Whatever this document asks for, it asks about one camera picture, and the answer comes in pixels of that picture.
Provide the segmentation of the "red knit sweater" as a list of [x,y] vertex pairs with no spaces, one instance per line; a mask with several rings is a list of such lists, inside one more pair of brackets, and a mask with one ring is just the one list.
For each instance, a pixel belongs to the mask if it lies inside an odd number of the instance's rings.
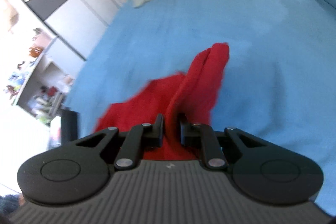
[[227,43],[215,43],[200,52],[187,73],[151,80],[141,91],[122,103],[112,103],[97,121],[95,131],[117,127],[128,131],[134,125],[153,123],[158,114],[165,119],[163,145],[144,153],[146,160],[194,160],[183,148],[177,133],[178,114],[188,121],[209,124],[210,112],[217,102],[224,68],[229,60]]

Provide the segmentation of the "blue bed sheet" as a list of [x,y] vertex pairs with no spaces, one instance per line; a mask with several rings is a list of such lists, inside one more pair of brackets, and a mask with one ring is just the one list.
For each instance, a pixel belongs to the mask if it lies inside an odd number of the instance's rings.
[[335,214],[335,10],[322,0],[127,2],[88,57],[66,105],[93,132],[111,103],[187,71],[226,42],[230,60],[211,125],[235,126],[315,160],[317,203]]

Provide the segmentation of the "white shelf unit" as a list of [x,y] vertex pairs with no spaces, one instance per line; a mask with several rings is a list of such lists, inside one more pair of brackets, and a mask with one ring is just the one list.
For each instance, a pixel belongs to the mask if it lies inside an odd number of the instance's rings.
[[[32,46],[44,47],[38,58],[30,56]],[[38,35],[30,47],[10,73],[4,91],[11,106],[47,122],[70,92],[85,59],[57,36]]]

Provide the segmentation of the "orange figurine on shelf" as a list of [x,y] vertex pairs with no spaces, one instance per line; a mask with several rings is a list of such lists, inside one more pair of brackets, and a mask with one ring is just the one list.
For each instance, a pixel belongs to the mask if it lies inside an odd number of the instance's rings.
[[30,56],[33,58],[38,58],[43,51],[44,47],[41,46],[32,46],[29,49]]

